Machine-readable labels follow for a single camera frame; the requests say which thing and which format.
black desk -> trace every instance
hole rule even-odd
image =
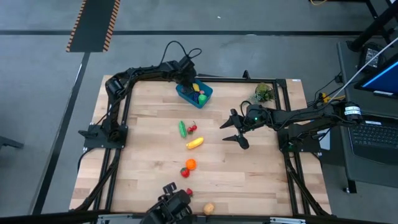
[[[343,74],[343,81],[347,82],[357,72],[356,66],[359,61],[359,53],[350,51],[350,49],[347,48],[347,44],[341,42],[338,44],[338,56],[341,73]],[[347,86],[345,95],[348,101],[357,103],[361,107],[363,113],[398,117],[398,100],[374,96],[370,91],[356,90],[354,89],[354,85]],[[396,176],[398,173],[398,166],[379,164],[355,156],[349,141],[348,128],[335,128],[332,130],[331,134],[335,135],[335,137],[332,136],[331,139],[339,138],[339,136],[336,135],[340,135],[340,146],[343,149],[348,180],[398,187],[398,178]],[[337,148],[338,145],[331,145],[331,151],[333,152],[334,149],[332,149],[332,147]]]

wooden tabletop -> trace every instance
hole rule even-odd
[[[108,97],[104,83],[108,78],[110,76],[105,76],[101,84],[93,122],[106,112]],[[194,213],[202,214],[204,204],[212,202],[217,215],[292,214],[276,132],[264,127],[246,133],[250,143],[247,150],[236,142],[222,141],[237,130],[219,127],[228,119],[231,108],[240,111],[240,102],[249,98],[256,84],[208,85],[213,95],[200,110],[177,95],[173,82],[134,85],[127,121],[129,132],[121,153],[112,211],[146,212],[163,194],[162,187],[175,182],[178,189],[193,190],[190,206]],[[287,80],[287,86],[292,110],[306,107],[301,81]],[[267,102],[264,106],[275,108],[275,102]],[[198,126],[186,139],[181,138],[178,130],[181,120],[187,126],[195,121]],[[200,136],[204,137],[204,143],[188,150],[186,143]],[[318,160],[309,153],[300,155],[307,188],[323,209],[330,212]],[[83,158],[70,208],[79,206],[96,185],[103,156],[104,149],[94,149]],[[197,168],[185,179],[180,169],[190,158],[197,161]],[[104,208],[107,187],[104,189],[100,208]],[[297,186],[296,193],[302,212]]]

orange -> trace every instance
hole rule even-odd
[[[189,159],[187,160],[185,165],[187,165],[187,168],[189,170],[194,170],[197,167],[197,162],[194,159]]]

green plant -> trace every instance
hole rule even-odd
[[[252,96],[250,96],[250,101],[253,103],[262,103],[270,100],[274,100],[274,91],[265,83],[259,83],[256,90]]]

blue basket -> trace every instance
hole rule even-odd
[[[188,102],[190,102],[193,106],[196,106],[197,108],[200,109],[200,108],[202,108],[202,107],[207,103],[207,101],[210,99],[211,94],[213,94],[213,89],[210,88],[208,85],[204,84],[203,82],[197,80],[197,79],[195,79],[195,83],[199,85],[199,89],[200,89],[200,90],[203,90],[203,91],[205,92],[205,95],[207,96],[207,99],[206,99],[206,101],[205,101],[205,103],[204,103],[203,105],[200,105],[200,104],[198,104],[198,103],[196,103],[195,101],[192,100],[192,95],[193,95],[193,93],[191,93],[191,94],[189,94],[189,95],[186,95],[186,94],[182,93],[182,92],[181,92],[181,90],[182,90],[182,85],[181,85],[181,84],[178,84],[178,85],[175,87],[175,89],[176,89],[177,93],[178,93],[182,98],[184,98],[185,100],[187,100]]]

